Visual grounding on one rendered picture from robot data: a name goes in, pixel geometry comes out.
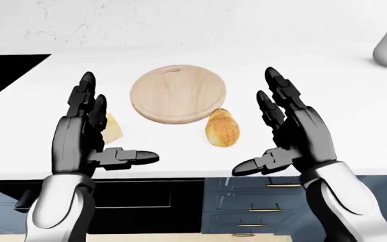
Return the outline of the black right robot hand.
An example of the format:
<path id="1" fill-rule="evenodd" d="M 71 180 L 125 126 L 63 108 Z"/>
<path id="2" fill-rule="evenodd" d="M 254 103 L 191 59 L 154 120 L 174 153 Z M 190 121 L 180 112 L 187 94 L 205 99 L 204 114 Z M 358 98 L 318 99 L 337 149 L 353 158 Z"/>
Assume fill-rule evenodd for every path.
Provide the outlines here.
<path id="1" fill-rule="evenodd" d="M 277 70 L 268 67 L 265 80 L 272 96 L 259 90 L 256 94 L 264 123 L 272 128 L 276 148 L 261 157 L 249 159 L 234 167 L 232 175 L 242 177 L 268 175 L 295 167 L 299 172 L 314 165 L 336 160 L 331 133 L 316 110 L 306 106 L 300 92 Z"/>

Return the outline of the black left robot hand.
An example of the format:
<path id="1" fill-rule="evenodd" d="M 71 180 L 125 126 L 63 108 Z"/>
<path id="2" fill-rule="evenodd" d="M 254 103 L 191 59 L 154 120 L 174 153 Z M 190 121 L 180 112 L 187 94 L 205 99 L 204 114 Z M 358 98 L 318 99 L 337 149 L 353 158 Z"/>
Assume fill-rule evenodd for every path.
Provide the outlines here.
<path id="1" fill-rule="evenodd" d="M 52 141 L 52 173 L 92 177 L 98 167 L 115 171 L 159 161 L 150 151 L 104 147 L 101 132 L 108 122 L 107 101 L 102 94 L 95 96 L 95 86 L 94 74 L 86 72 L 70 94 L 68 112 L 59 120 Z"/>

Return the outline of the yellow cheese wedge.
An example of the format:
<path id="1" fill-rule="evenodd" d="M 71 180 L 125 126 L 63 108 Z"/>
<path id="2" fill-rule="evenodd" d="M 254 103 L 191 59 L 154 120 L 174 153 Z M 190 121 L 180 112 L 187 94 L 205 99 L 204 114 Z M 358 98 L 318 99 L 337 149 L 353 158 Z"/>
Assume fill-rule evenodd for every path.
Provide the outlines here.
<path id="1" fill-rule="evenodd" d="M 113 117 L 112 114 L 107 113 L 107 125 L 106 128 L 101 132 L 103 136 L 103 140 L 106 145 L 114 142 L 115 140 L 118 140 L 119 138 L 123 137 L 123 132 L 116 121 L 116 119 Z"/>

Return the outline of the golden bread roll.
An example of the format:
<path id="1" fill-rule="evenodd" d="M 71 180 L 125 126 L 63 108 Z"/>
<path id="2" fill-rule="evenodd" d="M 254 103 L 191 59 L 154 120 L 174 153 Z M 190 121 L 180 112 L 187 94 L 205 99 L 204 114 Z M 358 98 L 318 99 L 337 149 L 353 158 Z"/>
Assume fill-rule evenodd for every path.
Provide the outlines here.
<path id="1" fill-rule="evenodd" d="M 205 132 L 209 143 L 217 147 L 231 147 L 240 136 L 239 125 L 232 114 L 223 108 L 210 114 Z"/>

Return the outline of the round wooden cutting board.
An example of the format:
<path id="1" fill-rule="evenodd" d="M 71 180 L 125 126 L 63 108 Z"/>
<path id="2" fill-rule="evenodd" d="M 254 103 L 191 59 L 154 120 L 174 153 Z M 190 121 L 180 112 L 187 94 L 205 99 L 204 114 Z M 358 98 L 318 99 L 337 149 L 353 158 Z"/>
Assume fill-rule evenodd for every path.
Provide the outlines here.
<path id="1" fill-rule="evenodd" d="M 130 90 L 133 108 L 161 124 L 188 124 L 221 107 L 226 86 L 216 73 L 191 65 L 161 67 L 144 74 Z"/>

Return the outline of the blue drawer cabinet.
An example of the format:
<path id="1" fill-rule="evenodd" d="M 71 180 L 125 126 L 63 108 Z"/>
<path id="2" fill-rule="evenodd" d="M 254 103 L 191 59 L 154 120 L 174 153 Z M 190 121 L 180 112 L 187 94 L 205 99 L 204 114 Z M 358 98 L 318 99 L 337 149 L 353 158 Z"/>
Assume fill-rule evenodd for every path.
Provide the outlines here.
<path id="1" fill-rule="evenodd" d="M 387 175 L 357 177 L 375 195 L 387 220 Z M 267 188 L 268 184 L 299 184 L 297 177 L 223 177 L 206 179 L 202 233 L 272 233 L 293 242 L 323 242 L 322 225 L 310 211 L 303 187 Z M 281 212 L 249 212 L 279 208 Z M 238 227 L 263 223 L 266 227 Z"/>

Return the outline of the black cooktop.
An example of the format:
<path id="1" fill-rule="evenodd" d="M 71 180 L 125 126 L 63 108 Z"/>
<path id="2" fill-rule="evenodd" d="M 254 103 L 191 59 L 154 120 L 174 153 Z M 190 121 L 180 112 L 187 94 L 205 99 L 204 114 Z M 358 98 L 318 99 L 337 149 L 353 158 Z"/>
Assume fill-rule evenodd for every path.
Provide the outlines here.
<path id="1" fill-rule="evenodd" d="M 49 54 L 0 55 L 0 92 L 48 57 Z"/>

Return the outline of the black oven front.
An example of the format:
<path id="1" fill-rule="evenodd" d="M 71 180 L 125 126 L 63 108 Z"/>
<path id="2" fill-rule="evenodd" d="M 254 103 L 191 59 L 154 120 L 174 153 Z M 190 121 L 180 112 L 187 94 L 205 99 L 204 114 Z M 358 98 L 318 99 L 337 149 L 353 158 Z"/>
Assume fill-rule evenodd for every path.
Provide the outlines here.
<path id="1" fill-rule="evenodd" d="M 0 235 L 26 231 L 40 180 L 0 181 Z M 98 179 L 91 234 L 199 233 L 204 179 Z"/>

